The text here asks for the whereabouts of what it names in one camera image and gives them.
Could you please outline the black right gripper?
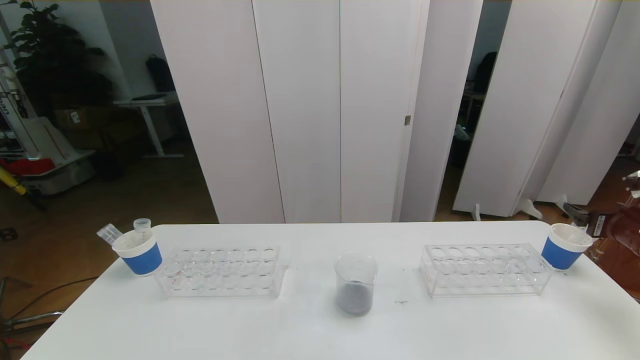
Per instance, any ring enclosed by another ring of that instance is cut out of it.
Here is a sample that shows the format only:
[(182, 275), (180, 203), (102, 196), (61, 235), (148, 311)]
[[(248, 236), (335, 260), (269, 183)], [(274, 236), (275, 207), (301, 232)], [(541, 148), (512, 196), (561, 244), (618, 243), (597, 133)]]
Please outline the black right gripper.
[(594, 239), (613, 239), (621, 231), (623, 212), (598, 212), (591, 214), (572, 203), (563, 203), (562, 210), (568, 219), (578, 227), (586, 227), (586, 233)]

